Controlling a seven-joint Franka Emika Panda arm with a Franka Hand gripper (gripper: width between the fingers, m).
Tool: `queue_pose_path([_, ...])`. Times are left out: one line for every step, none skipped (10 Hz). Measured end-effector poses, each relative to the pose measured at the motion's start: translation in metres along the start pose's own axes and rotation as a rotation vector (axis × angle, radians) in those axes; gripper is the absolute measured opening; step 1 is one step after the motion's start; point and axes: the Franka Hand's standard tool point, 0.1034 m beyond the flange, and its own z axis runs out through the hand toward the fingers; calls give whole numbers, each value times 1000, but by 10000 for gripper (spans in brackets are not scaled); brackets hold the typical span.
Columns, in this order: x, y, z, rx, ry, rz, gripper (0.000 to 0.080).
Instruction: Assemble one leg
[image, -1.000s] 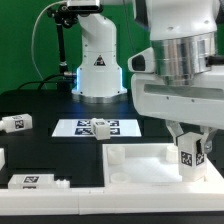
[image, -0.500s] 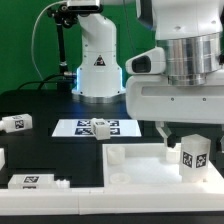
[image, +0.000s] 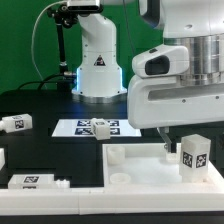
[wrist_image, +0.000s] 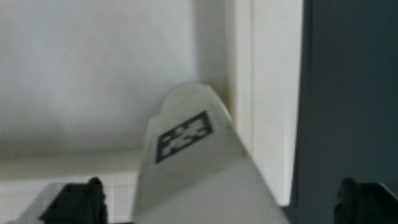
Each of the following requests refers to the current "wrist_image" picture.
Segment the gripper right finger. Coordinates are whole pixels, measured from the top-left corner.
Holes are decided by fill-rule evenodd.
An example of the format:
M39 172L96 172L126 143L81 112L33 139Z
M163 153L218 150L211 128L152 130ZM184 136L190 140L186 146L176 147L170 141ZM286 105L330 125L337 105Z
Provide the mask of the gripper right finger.
M343 179L334 224L398 224L398 183Z

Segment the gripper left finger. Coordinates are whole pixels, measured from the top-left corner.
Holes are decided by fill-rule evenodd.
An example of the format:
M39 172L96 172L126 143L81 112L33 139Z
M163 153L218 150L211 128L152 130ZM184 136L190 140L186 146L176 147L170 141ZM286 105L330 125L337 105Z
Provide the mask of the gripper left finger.
M104 187L97 177L42 189L16 224L108 224Z

